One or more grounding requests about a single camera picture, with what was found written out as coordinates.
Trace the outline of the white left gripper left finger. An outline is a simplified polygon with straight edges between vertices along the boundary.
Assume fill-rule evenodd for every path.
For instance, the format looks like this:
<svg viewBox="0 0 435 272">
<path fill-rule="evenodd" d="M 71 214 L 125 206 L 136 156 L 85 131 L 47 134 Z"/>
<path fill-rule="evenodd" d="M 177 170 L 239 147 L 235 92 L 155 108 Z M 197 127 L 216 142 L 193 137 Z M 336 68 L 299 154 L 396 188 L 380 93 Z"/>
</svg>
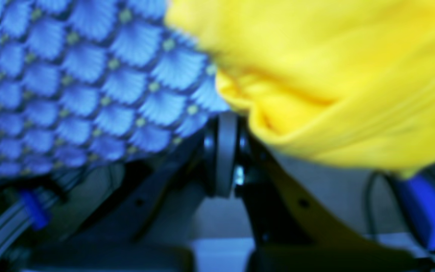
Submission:
<svg viewBox="0 0 435 272">
<path fill-rule="evenodd" d="M 76 234 L 32 251 L 24 272 L 193 272 L 187 232 L 213 192 L 216 119 L 181 143 L 153 171 L 124 167 L 122 186 Z"/>
</svg>

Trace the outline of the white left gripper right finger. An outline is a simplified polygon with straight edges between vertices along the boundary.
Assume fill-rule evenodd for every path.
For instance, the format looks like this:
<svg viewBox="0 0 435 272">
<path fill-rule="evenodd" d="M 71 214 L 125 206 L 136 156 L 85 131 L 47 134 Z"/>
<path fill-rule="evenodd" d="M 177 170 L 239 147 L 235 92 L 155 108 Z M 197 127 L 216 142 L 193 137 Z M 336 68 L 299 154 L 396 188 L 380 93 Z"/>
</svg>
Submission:
<svg viewBox="0 0 435 272">
<path fill-rule="evenodd" d="M 382 246 L 331 215 L 231 112 L 217 118 L 217 194 L 236 190 L 255 250 L 249 272 L 428 272 L 429 258 Z"/>
</svg>

